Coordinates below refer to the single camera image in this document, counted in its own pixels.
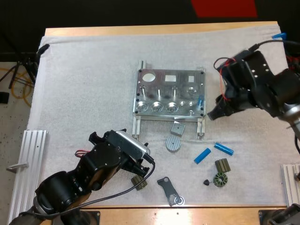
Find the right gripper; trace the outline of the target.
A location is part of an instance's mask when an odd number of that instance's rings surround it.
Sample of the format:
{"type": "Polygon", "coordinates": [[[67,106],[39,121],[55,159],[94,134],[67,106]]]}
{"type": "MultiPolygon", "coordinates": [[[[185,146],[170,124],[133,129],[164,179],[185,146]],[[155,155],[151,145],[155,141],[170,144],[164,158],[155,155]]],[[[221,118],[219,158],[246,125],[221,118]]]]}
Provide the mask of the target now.
{"type": "Polygon", "coordinates": [[[262,85],[273,76],[260,51],[244,50],[216,68],[225,82],[225,92],[215,99],[216,106],[207,113],[210,120],[230,116],[250,108],[261,108],[262,85]]]}

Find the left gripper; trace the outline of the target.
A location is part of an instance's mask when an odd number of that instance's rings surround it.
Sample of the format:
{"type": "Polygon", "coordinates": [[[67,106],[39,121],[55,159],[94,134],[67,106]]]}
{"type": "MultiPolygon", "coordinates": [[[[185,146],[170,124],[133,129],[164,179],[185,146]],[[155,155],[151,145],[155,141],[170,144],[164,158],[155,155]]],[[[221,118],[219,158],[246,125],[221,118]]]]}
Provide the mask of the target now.
{"type": "Polygon", "coordinates": [[[103,137],[99,137],[96,132],[89,136],[89,141],[93,145],[105,143],[107,146],[115,148],[120,153],[120,168],[136,175],[144,177],[149,168],[142,166],[145,154],[150,154],[148,144],[142,144],[126,130],[107,131],[103,137]]]}

